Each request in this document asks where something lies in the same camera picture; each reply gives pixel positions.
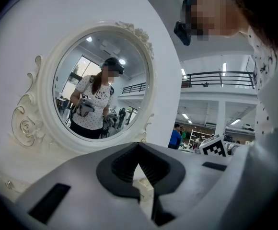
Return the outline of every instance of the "black metal railing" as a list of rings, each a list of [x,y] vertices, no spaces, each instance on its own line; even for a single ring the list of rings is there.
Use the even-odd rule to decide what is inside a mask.
[[[196,85],[208,87],[209,85],[235,85],[249,86],[254,89],[253,73],[248,71],[208,71],[187,74],[187,79],[183,78],[182,88],[191,88]]]
[[[143,82],[143,83],[139,83],[136,85],[127,86],[127,87],[123,88],[122,94],[144,91],[145,85],[146,85],[146,83]]]

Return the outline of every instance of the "ornate white mirror frame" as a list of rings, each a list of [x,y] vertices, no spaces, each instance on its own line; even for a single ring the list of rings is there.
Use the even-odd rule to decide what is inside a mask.
[[[79,137],[71,132],[60,120],[53,98],[53,82],[59,63],[65,59],[80,39],[99,31],[119,32],[130,38],[132,43],[141,51],[146,60],[147,87],[135,122],[118,134],[100,140]],[[141,141],[146,138],[146,127],[154,116],[154,96],[156,93],[156,72],[153,67],[152,44],[149,36],[133,24],[113,21],[91,22],[67,36],[46,56],[36,56],[37,69],[29,72],[31,86],[21,97],[12,115],[12,131],[16,139],[24,146],[46,152],[59,148],[72,150],[77,153],[88,153],[110,146]]]

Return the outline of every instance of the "white column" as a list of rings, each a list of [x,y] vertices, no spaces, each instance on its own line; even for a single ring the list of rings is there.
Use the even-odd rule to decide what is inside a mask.
[[[225,131],[225,101],[219,101],[218,119],[215,135],[223,136]]]

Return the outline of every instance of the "ceiling light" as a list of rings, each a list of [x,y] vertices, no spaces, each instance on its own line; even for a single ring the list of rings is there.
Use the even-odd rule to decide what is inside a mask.
[[[223,64],[223,72],[225,72],[225,71],[226,71],[226,63]]]
[[[189,119],[188,116],[185,113],[182,113],[185,119]]]
[[[240,118],[236,119],[234,122],[231,123],[231,125],[237,124],[240,120],[241,120]]]
[[[125,65],[125,63],[126,63],[125,60],[123,60],[123,59],[120,59],[119,62],[121,65]]]

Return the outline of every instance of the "mirror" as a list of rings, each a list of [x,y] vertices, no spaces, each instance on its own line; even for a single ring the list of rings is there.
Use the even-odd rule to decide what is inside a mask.
[[[55,74],[54,104],[61,121],[81,138],[94,140],[127,129],[146,94],[146,69],[141,49],[122,33],[99,31],[82,38]]]

